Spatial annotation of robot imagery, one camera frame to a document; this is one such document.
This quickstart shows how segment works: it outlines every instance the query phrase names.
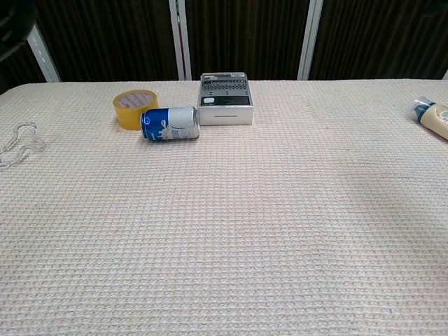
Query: roll of tape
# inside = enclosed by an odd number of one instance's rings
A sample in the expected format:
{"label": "roll of tape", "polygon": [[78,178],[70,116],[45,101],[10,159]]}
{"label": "roll of tape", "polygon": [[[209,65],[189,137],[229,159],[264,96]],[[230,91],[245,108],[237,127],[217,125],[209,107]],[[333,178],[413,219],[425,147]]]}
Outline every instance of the roll of tape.
{"label": "roll of tape", "polygon": [[150,90],[131,90],[113,100],[118,123],[126,130],[141,130],[140,117],[149,109],[159,107],[157,95]]}

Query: can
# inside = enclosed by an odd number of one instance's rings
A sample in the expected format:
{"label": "can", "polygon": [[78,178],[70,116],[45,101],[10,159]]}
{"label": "can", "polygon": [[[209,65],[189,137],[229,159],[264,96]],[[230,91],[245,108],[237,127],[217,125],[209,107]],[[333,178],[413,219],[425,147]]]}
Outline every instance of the can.
{"label": "can", "polygon": [[141,115],[143,136],[153,141],[195,139],[199,128],[199,113],[193,106],[154,108]]}

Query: white pole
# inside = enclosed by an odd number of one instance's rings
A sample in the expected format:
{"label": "white pole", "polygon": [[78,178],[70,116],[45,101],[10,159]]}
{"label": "white pole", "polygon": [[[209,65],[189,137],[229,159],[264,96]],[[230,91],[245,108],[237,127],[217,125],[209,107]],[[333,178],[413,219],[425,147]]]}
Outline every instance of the white pole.
{"label": "white pole", "polygon": [[300,55],[297,80],[307,81],[311,63],[313,60],[314,46],[316,45],[317,31],[321,19],[323,0],[311,0],[309,2],[307,25],[303,36],[302,54]]}
{"label": "white pole", "polygon": [[43,37],[39,31],[39,28],[35,24],[31,33],[28,36],[28,44],[33,51],[39,67],[45,80],[49,83],[58,83],[61,81],[59,74],[57,73],[55,64],[48,53],[47,45],[43,40]]}
{"label": "white pole", "polygon": [[185,0],[178,0],[179,17],[181,19],[181,33],[183,46],[183,63],[185,64],[185,77],[187,81],[191,81],[191,63],[190,63],[190,46],[188,44],[188,30],[187,30],[187,14],[185,10]]}
{"label": "white pole", "polygon": [[177,75],[180,81],[185,80],[183,70],[181,36],[179,34],[179,17],[177,15],[176,0],[169,0],[169,12],[171,13],[171,28],[173,29],[174,51],[176,52]]}

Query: clear plastic object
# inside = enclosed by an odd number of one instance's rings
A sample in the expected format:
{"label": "clear plastic object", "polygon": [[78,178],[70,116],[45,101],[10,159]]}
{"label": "clear plastic object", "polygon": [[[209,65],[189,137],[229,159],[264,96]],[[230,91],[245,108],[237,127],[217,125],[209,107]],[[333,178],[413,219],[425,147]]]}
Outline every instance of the clear plastic object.
{"label": "clear plastic object", "polygon": [[30,138],[31,142],[23,145],[18,151],[15,158],[13,158],[12,160],[4,162],[0,157],[0,167],[9,167],[15,165],[16,163],[19,163],[25,158],[26,151],[41,152],[46,148],[47,144],[45,143],[45,141],[36,135],[37,125],[34,122],[21,122],[15,126],[15,129],[13,130],[13,137],[11,138],[11,140],[5,146],[0,147],[0,155],[10,151],[11,148],[14,147],[19,136],[19,129],[26,126],[31,127],[31,134],[25,136],[26,138]]}
{"label": "clear plastic object", "polygon": [[433,101],[431,101],[429,98],[426,98],[425,96],[421,96],[415,99],[414,102],[412,103],[412,107],[408,112],[408,116],[411,119],[418,121],[420,123],[422,115],[432,105],[434,105]]}

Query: dark curtain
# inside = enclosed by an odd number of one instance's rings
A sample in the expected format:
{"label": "dark curtain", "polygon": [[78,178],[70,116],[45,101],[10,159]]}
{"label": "dark curtain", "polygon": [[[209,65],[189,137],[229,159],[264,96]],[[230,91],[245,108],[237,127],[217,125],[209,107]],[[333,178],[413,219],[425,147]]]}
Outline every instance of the dark curtain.
{"label": "dark curtain", "polygon": [[169,2],[37,1],[62,81],[177,80]]}
{"label": "dark curtain", "polygon": [[448,68],[443,2],[325,0],[309,79],[442,78]]}
{"label": "dark curtain", "polygon": [[28,43],[0,62],[0,94],[27,83],[45,82]]}
{"label": "dark curtain", "polygon": [[296,79],[309,0],[185,0],[193,79]]}

